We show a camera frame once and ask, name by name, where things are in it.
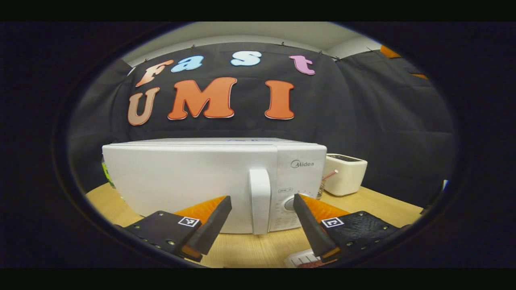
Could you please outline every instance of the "pink letter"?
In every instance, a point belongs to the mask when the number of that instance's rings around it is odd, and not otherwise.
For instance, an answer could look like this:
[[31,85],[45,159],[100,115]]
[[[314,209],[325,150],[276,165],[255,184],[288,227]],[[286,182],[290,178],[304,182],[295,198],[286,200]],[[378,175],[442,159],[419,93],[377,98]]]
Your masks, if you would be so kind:
[[308,65],[311,65],[312,64],[312,61],[311,60],[307,60],[304,56],[302,55],[291,55],[289,56],[288,58],[290,59],[293,59],[294,60],[294,64],[296,65],[296,69],[304,74],[307,74],[307,75],[313,75],[315,74],[315,71],[314,70],[311,70],[308,68]]

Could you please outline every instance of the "midea logo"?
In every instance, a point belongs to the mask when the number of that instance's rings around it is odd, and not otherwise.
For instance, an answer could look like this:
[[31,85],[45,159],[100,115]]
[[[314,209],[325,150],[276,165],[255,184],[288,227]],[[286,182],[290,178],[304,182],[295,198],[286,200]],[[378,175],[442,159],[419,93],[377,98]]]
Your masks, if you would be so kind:
[[313,163],[308,163],[308,162],[301,162],[299,160],[293,160],[291,162],[291,167],[292,168],[298,168],[298,167],[303,167],[303,166],[312,166],[314,165]]

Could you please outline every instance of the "power strip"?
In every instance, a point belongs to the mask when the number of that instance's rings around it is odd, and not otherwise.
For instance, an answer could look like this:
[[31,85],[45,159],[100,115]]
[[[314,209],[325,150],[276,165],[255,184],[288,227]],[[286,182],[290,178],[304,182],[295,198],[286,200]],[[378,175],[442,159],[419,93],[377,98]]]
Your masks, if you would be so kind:
[[320,260],[320,258],[314,256],[314,251],[312,251],[312,249],[308,249],[306,251],[293,253],[283,260],[283,262],[288,268],[297,268],[301,264],[317,262]]

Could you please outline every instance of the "microwave door handle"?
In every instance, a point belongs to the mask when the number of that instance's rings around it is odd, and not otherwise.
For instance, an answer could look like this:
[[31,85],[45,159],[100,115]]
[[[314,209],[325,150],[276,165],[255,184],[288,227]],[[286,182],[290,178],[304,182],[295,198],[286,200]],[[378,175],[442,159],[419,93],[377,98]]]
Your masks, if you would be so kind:
[[266,234],[269,230],[270,180],[266,169],[250,169],[253,234]]

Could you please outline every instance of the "letter m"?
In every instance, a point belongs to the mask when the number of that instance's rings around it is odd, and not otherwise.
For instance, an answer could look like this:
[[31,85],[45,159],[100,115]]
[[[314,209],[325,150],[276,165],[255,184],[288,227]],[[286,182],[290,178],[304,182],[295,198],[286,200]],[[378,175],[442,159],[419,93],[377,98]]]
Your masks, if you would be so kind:
[[208,109],[204,111],[207,118],[229,118],[235,115],[230,108],[231,88],[236,83],[233,77],[219,77],[214,79],[201,92],[195,80],[183,80],[174,85],[174,107],[168,114],[170,120],[185,119],[188,113],[184,110],[185,103],[194,118],[197,118],[209,101]]

